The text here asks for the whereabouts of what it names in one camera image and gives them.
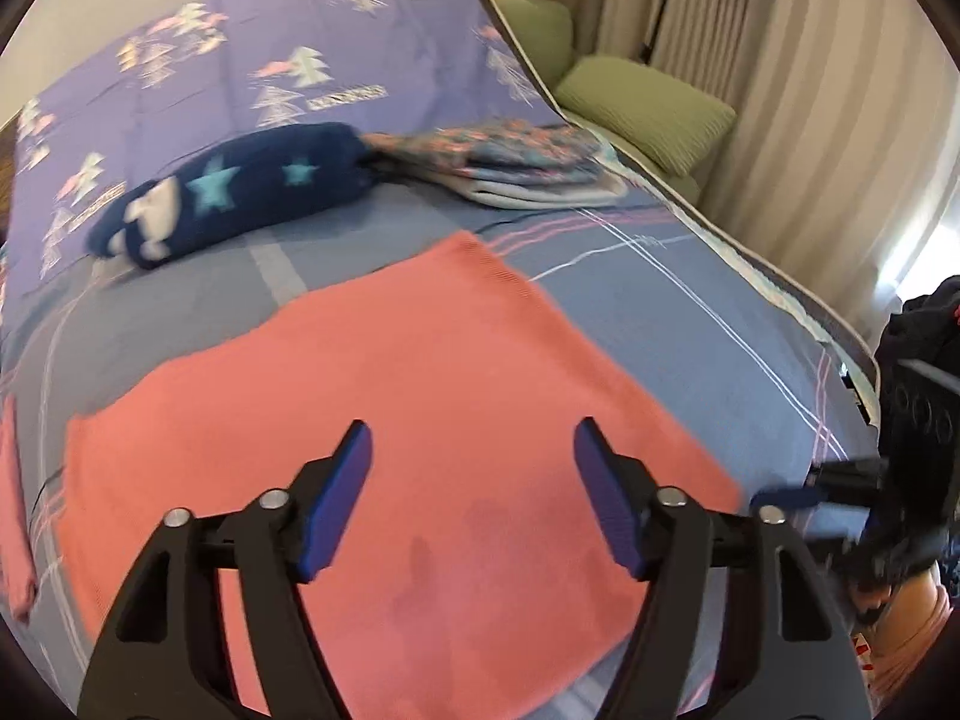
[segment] green pillow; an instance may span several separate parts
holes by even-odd
[[[673,76],[617,56],[585,56],[563,79],[560,107],[611,129],[671,175],[689,175],[736,111]]]
[[[552,0],[493,0],[536,74],[553,89],[573,64],[573,15]]]

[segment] blue gripper pad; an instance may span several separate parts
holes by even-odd
[[[593,513],[600,523],[613,560],[636,577],[640,576],[644,565],[635,537],[637,521],[627,496],[607,465],[605,454],[609,451],[608,447],[598,443],[587,420],[577,425],[573,432],[573,458],[587,488]]]
[[[337,467],[304,517],[304,547],[296,564],[300,581],[312,581],[333,562],[372,460],[373,434],[367,425],[362,425],[349,444],[330,458]]]

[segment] coral garment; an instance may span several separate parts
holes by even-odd
[[[302,591],[350,712],[518,717],[627,635],[643,598],[573,461],[585,415],[661,483],[737,507],[683,427],[470,234],[303,295],[72,420],[58,532],[83,621],[96,635],[167,509],[239,509],[362,418],[373,467]],[[239,586],[223,585],[241,697],[263,709]]]

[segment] pink sleeve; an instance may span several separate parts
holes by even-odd
[[[0,591],[13,616],[25,622],[37,595],[37,570],[27,537],[12,395],[3,403],[0,422],[0,566]]]

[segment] mattress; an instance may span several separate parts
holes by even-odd
[[[16,398],[40,589],[29,627],[13,627],[71,707],[94,642],[54,527],[70,505],[62,483],[69,420],[109,407],[165,362],[251,332],[301,295],[401,263],[462,231],[542,290],[654,396],[743,501],[765,485],[799,483],[815,461],[875,451],[875,429],[839,370],[846,365],[862,381],[871,375],[825,329],[835,317],[784,290],[750,252],[626,159],[617,170],[632,186],[613,209],[500,210],[397,181],[150,274],[83,254],[88,226],[126,187],[261,127],[343,121],[411,133],[495,117],[560,124],[491,0],[189,2],[118,38],[28,111],[2,370],[3,392]],[[816,524],[858,523],[826,512]],[[689,706],[709,686],[723,598],[718,572],[704,599]],[[622,649],[585,662],[579,678],[527,707],[528,716],[593,717]]]

